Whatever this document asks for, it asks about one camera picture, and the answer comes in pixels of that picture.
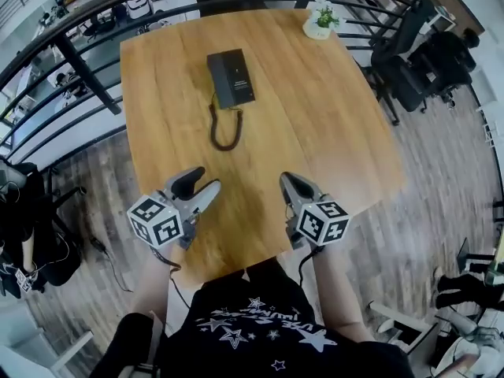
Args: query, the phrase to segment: white flower pot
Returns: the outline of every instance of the white flower pot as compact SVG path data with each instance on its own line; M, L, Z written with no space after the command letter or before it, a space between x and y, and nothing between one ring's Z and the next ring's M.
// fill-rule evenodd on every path
M319 27L317 23L313 22L311 18L306 20L306 22L302 26L302 30L305 32L306 36L311 39L327 39L331 34L330 28Z

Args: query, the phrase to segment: black cable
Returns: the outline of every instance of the black cable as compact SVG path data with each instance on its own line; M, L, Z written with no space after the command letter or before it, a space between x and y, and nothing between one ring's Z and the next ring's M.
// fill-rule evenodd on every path
M316 254L319 254L324 250L325 246L315 246L312 251L306 255L300 262L299 262L299 286L302 287L302 281L303 281L303 275L302 275L302 266L311 258L313 258Z
M107 258L109 259L109 262L110 262L110 265L112 266L112 272L113 272L113 276L114 278L116 279L116 282L117 282L117 285L119 286L119 288L122 290L122 291L125 291L127 293L132 293L133 291L131 290L128 290L127 288L124 288L120 283L119 283L119 279L117 279L117 274L116 274L116 268L113 267L113 262L112 262L112 259L110 258L110 255L109 253L105 250L103 252L105 254L105 256L107 256Z
M236 109L232 108L231 110L236 110L237 117L236 117L236 133L235 133L235 138L233 139L232 143L223 146L217 141L217 111L215 110L215 105L213 104L213 98L215 97L215 92L212 95L212 102L210 105L208 105L210 109L210 115L212 115L212 126L210 127L210 141L212 142L213 146L217 148L219 151L231 151L233 150L239 142L240 137L242 136L242 127L243 127L243 111L241 109Z
M173 283L173 286L175 288L176 293L179 295L180 299L184 303L184 305L187 307L187 309L190 309L190 306L187 304L186 300L183 298L182 294L180 293L179 288L177 287L175 280L172 277L172 274L174 272L178 272L179 270L182 269L182 266L180 266L178 263L175 263L174 261L170 261L169 259L165 258L163 255L159 253L159 251L156 248L153 248L152 246L149 246L150 250L154 254L154 256L159 260L165 263L168 266L172 266L172 269L170 270L170 280Z

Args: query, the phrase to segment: white sneaker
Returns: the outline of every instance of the white sneaker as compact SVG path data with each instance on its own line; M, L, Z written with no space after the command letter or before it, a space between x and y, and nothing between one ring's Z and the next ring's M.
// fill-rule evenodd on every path
M394 327L394 320L387 319L378 327L378 333L385 333L386 331L390 331Z
M434 269L434 272L432 274L432 277L434 277L434 284L433 284L434 290L437 290L439 279L441 279L441 277L443 277L443 275L444 275L443 268L438 266L437 268Z

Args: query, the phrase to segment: office desk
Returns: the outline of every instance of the office desk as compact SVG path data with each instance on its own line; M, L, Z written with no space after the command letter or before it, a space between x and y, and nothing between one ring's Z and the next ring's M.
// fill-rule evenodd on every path
M255 10L183 22L124 41L124 112L142 193L183 169L206 167L222 189L185 254L184 281L203 282L275 256L285 234L283 171L317 181L352 214L394 194L402 166L383 110L335 34L308 39L306 10ZM213 83L207 54L241 48L255 91L238 146L209 141ZM235 111L219 111L228 144Z

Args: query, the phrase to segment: small green plant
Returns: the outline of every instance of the small green plant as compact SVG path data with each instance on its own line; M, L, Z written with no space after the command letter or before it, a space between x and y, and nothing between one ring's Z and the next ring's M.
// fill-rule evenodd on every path
M317 18L317 25L321 28L333 28L339 25L339 18L332 16L332 9L325 7L317 10L321 16Z
M321 28L330 28L336 30L339 26L339 17L327 0L315 0L317 8L313 11L317 25Z

